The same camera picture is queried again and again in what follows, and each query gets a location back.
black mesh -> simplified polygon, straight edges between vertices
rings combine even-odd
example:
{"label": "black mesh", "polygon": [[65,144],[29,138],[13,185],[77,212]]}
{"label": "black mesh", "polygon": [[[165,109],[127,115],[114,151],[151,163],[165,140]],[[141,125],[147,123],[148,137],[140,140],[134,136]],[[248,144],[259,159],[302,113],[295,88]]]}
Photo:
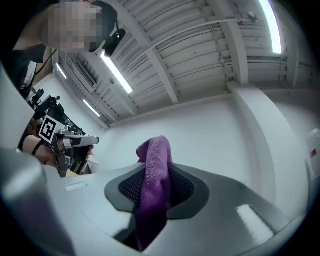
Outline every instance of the black mesh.
{"label": "black mesh", "polygon": [[[145,179],[146,169],[139,171],[119,184],[119,191],[136,205],[139,204],[142,184]],[[195,186],[184,176],[169,169],[171,178],[170,200],[171,207],[175,207],[188,200],[195,191]]]}

ceiling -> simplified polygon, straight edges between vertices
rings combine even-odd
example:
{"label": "ceiling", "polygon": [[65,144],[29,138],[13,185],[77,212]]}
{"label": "ceiling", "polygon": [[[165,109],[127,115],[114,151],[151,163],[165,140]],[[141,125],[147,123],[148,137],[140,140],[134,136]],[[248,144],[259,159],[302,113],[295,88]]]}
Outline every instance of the ceiling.
{"label": "ceiling", "polygon": [[[261,89],[302,88],[318,82],[308,44],[289,29],[291,24],[279,6],[273,8],[280,27],[281,55],[272,51],[269,27],[258,0],[109,2],[118,11],[120,27],[126,30],[111,60],[133,92],[127,94],[118,81],[110,83],[113,76],[100,58],[100,49],[77,54],[59,51],[55,58],[70,77],[68,86],[75,97],[86,99],[107,125],[175,104],[228,94],[229,81],[254,83]],[[206,22],[247,19],[248,12],[253,12],[258,22],[200,26],[158,44]],[[75,61],[96,82],[94,91],[89,92],[75,75]]]}

purple towel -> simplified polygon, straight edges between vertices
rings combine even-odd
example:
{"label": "purple towel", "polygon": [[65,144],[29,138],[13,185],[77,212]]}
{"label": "purple towel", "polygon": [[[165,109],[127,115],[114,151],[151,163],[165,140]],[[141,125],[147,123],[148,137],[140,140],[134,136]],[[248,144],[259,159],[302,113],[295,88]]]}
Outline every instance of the purple towel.
{"label": "purple towel", "polygon": [[171,208],[171,181],[168,163],[172,163],[170,143],[164,136],[148,139],[138,147],[138,163],[146,163],[140,204],[135,212],[136,238],[139,250],[145,250],[167,223]]}

ceiling light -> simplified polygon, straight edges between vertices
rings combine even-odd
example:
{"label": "ceiling light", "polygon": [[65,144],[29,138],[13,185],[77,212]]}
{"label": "ceiling light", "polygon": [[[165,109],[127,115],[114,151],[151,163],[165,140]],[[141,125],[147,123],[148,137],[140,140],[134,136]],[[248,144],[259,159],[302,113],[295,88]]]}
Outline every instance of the ceiling light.
{"label": "ceiling light", "polygon": [[88,104],[88,102],[86,102],[85,100],[83,100],[83,102],[84,102],[84,104],[86,104],[88,106],[89,109],[91,109],[93,111],[93,113],[95,113],[98,116],[98,118],[100,117],[100,115],[97,113],[97,111],[95,111],[93,109],[93,107]]}
{"label": "ceiling light", "polygon": [[272,49],[275,54],[281,54],[281,40],[280,40],[280,32],[277,24],[276,16],[272,7],[268,0],[258,0],[262,6],[264,14],[266,16],[266,20],[268,22],[271,41],[272,41]]}
{"label": "ceiling light", "polygon": [[61,69],[61,67],[59,66],[59,64],[58,63],[56,63],[56,66],[57,66],[57,71],[58,72],[61,72],[61,74],[63,75],[63,77],[65,78],[65,79],[67,79],[67,76],[65,75],[65,73],[62,71],[62,69]]}
{"label": "ceiling light", "polygon": [[132,88],[131,86],[127,83],[127,81],[124,79],[122,74],[119,72],[115,64],[111,61],[110,58],[105,56],[105,52],[103,51],[101,53],[101,58],[103,59],[104,63],[108,66],[108,68],[111,70],[113,75],[115,76],[116,79],[118,79],[119,83],[122,85],[122,87],[125,89],[127,94],[132,93]]}

fluorescent light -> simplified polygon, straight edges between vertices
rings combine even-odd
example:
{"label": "fluorescent light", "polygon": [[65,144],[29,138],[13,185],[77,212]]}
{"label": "fluorescent light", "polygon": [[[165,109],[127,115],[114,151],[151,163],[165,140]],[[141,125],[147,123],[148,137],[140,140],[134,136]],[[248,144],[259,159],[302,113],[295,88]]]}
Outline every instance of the fluorescent light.
{"label": "fluorescent light", "polygon": [[105,52],[104,51],[101,53],[101,58],[103,59],[104,63],[108,66],[108,68],[111,70],[111,72],[113,73],[115,78],[118,79],[119,83],[125,89],[126,93],[127,94],[132,93],[133,90],[132,90],[131,86],[124,79],[124,77],[119,72],[119,70],[117,69],[115,64],[111,61],[111,59],[105,56]]}
{"label": "fluorescent light", "polygon": [[275,54],[281,54],[281,40],[280,40],[280,32],[277,24],[276,16],[272,7],[268,0],[258,0],[262,6],[264,14],[266,16],[266,20],[268,22],[271,41],[272,41],[272,49]]}
{"label": "fluorescent light", "polygon": [[84,102],[84,104],[86,104],[86,105],[89,107],[89,109],[91,109],[91,110],[93,111],[93,113],[95,113],[95,114],[98,116],[98,118],[100,117],[100,115],[97,113],[97,111],[95,111],[95,110],[92,108],[92,106],[90,106],[90,105],[88,104],[88,102],[86,102],[85,100],[83,100],[83,102]]}
{"label": "fluorescent light", "polygon": [[56,66],[58,67],[57,71],[61,72],[61,74],[64,76],[65,79],[67,79],[67,76],[65,75],[65,73],[62,71],[61,67],[59,66],[58,63],[56,63]]}

